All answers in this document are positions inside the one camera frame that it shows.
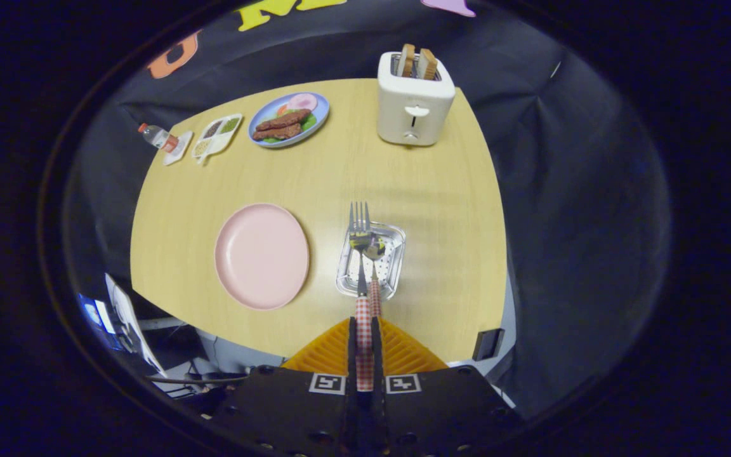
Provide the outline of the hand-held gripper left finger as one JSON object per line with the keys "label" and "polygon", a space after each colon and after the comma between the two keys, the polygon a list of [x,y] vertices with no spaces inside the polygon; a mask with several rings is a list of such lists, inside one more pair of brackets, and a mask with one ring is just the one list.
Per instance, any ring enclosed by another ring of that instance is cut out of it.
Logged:
{"label": "hand-held gripper left finger", "polygon": [[227,390],[211,423],[238,446],[238,455],[356,456],[362,450],[356,322],[339,326],[343,374],[262,365]]}

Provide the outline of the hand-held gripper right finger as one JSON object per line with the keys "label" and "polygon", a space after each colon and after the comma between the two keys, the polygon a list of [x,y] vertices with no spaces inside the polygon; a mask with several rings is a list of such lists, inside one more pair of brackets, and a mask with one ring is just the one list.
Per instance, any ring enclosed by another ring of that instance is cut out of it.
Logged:
{"label": "hand-held gripper right finger", "polygon": [[495,455],[524,420],[476,367],[388,375],[388,323],[371,323],[374,390],[369,446],[382,456]]}

